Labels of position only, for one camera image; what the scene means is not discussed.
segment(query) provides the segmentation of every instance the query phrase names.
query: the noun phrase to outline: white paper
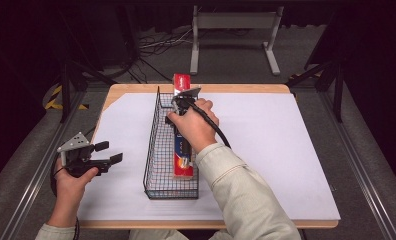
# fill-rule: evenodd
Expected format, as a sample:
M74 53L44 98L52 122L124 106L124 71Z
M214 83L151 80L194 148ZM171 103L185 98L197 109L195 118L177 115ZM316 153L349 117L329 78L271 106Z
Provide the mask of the white paper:
M202 93L232 149L265 178L292 220L339 220L329 185L292 94ZM102 113L93 154L123 161L88 184L81 220L223 220L203 177L197 200L149 200L143 176L156 94L128 93Z

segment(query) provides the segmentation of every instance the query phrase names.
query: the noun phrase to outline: wire mesh basket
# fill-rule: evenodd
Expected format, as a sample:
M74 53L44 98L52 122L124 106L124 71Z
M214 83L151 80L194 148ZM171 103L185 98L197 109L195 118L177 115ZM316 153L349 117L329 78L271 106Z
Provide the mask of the wire mesh basket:
M173 178L174 134L165 121L173 110L172 98L172 93L160 93L158 89L143 179L145 193L149 199L197 199L199 174L195 161L192 179Z

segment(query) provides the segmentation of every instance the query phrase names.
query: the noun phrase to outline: sleeve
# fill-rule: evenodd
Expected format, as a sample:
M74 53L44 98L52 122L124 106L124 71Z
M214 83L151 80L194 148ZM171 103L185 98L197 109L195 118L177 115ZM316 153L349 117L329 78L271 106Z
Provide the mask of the sleeve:
M36 240L72 240L74 231L74 227L58 228L43 224L36 236Z
M197 165L235 239L300 239L294 223L264 179L220 143L207 146Z

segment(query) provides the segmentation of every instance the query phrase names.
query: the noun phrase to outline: person's right hand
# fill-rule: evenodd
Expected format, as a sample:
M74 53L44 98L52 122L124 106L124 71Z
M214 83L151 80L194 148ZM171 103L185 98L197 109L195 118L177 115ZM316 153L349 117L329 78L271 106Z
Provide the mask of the person's right hand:
M210 117L215 124L219 125L219 119L211 111L213 102L200 98L195 101L195 105L204 110L208 117ZM217 142L214 129L191 107L183 116L179 116L174 112L169 112L167 117L176 125L180 134L188 140L196 153L199 153L208 145Z

